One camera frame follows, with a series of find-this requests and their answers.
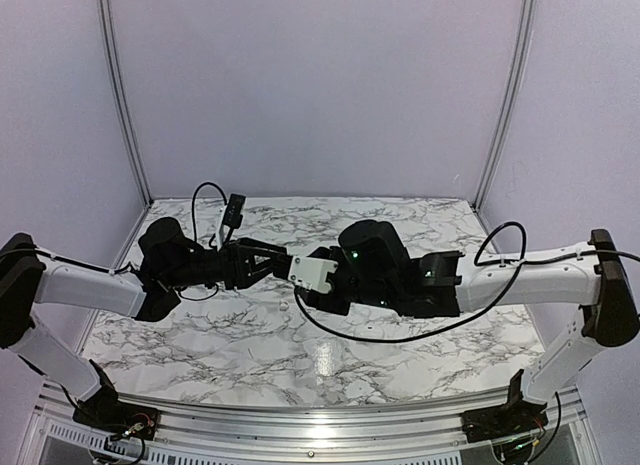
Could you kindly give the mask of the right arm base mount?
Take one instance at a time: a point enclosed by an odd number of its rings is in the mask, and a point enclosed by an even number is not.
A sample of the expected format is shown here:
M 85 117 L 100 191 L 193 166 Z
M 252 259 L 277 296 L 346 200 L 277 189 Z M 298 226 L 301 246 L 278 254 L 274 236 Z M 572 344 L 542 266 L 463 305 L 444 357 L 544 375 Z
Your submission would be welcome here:
M 469 443 L 520 434 L 548 424 L 547 405 L 525 399 L 523 375 L 524 370 L 521 369 L 510 379 L 504 404 L 462 413 L 462 431 Z

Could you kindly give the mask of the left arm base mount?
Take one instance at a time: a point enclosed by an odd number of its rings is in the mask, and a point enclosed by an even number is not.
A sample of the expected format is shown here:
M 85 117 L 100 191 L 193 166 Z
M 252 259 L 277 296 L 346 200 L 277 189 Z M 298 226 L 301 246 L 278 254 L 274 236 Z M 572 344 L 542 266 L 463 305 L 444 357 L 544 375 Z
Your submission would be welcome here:
M 96 370 L 99 387 L 88 398 L 76 400 L 74 421 L 121 437 L 131 430 L 136 438 L 152 440 L 160 419 L 159 410 L 122 401 L 104 370 L 93 360 L 89 363 Z

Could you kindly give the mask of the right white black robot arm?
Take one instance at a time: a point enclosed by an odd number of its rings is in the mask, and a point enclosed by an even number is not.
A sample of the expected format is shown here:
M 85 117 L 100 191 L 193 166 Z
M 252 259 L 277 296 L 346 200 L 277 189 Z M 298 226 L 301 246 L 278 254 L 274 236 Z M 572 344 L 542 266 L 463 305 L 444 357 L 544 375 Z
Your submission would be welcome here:
M 295 256 L 286 277 L 303 309 L 346 315 L 352 304 L 386 308 L 411 318 L 454 317 L 463 326 L 499 306 L 565 303 L 578 311 L 543 355 L 511 381 L 513 397 L 495 423 L 515 433 L 593 358 L 639 334 L 639 312 L 608 231 L 586 242 L 517 254 L 461 251 L 409 255 L 393 225 L 361 220 L 336 246 Z

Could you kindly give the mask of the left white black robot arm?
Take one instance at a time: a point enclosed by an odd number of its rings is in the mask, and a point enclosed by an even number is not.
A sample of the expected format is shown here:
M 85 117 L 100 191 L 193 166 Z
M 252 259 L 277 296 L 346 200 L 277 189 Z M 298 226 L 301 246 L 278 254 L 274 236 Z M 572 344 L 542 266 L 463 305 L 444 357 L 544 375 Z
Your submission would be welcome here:
M 36 316 L 34 304 L 96 309 L 156 323 L 181 302 L 180 292 L 224 284 L 245 289 L 268 275 L 288 278 L 292 258 L 283 247 L 252 239 L 206 249 L 173 217 L 153 222 L 139 240 L 135 269 L 113 270 L 60 257 L 14 235 L 1 250 L 1 346 L 31 369 L 63 386 L 82 418 L 119 429 L 133 414 L 104 370 L 74 352 Z

